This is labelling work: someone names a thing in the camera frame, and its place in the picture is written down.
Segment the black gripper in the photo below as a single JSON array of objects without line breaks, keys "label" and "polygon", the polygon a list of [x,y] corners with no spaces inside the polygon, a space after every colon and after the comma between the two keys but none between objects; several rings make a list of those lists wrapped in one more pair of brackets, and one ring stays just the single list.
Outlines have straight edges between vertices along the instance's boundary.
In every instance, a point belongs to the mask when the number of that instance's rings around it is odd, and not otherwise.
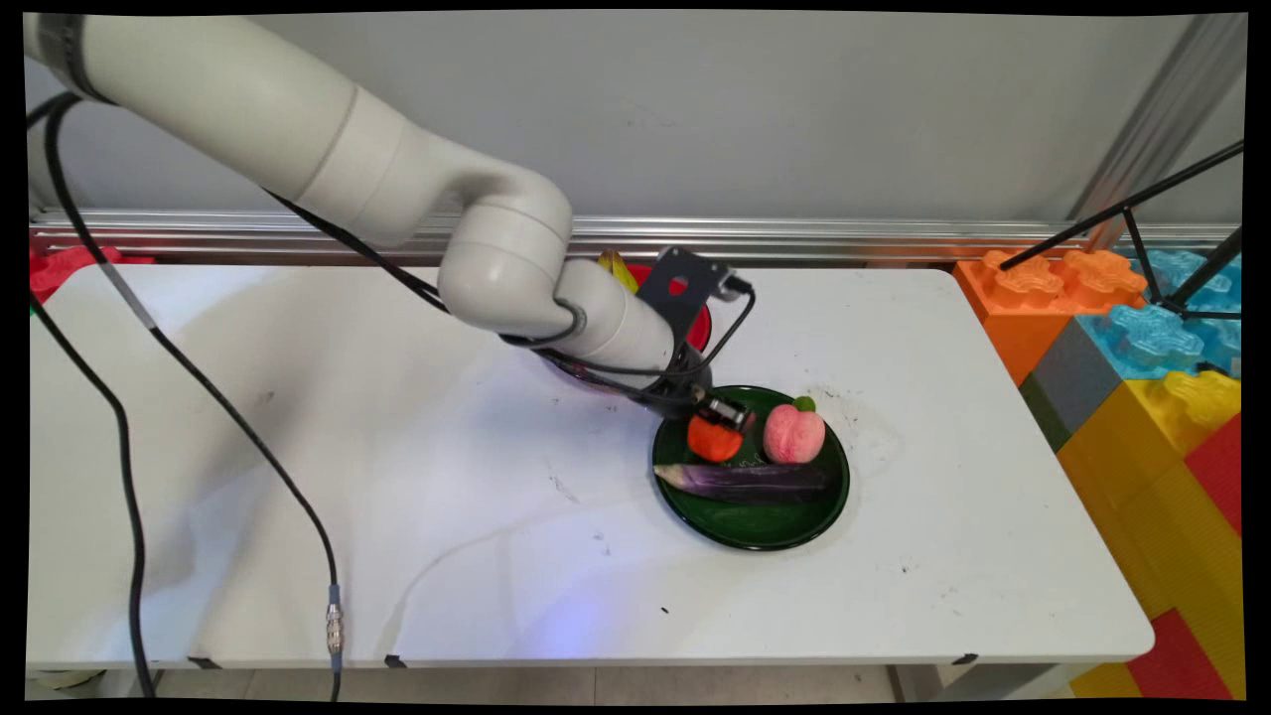
[{"label": "black gripper", "polygon": [[[693,417],[699,399],[713,389],[712,367],[694,345],[684,343],[669,363],[669,370],[689,373],[656,380],[644,390],[643,406],[658,417]],[[735,433],[746,433],[758,422],[758,415],[737,399],[708,395],[707,422]]]}]

